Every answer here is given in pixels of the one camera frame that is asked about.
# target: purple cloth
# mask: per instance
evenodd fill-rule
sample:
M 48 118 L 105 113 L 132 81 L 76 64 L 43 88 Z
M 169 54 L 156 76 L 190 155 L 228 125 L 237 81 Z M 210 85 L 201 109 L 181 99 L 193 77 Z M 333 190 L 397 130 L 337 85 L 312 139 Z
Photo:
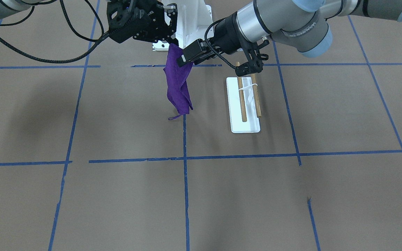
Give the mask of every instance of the purple cloth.
M 189 107 L 193 110 L 190 95 L 188 94 L 187 77 L 192 70 L 193 62 L 179 67 L 177 59 L 182 55 L 182 49 L 174 44 L 170 44 L 167 63 L 164 72 L 167 76 L 167 98 L 174 105 L 179 115 L 169 118 L 177 119 L 184 114 L 189 114 Z

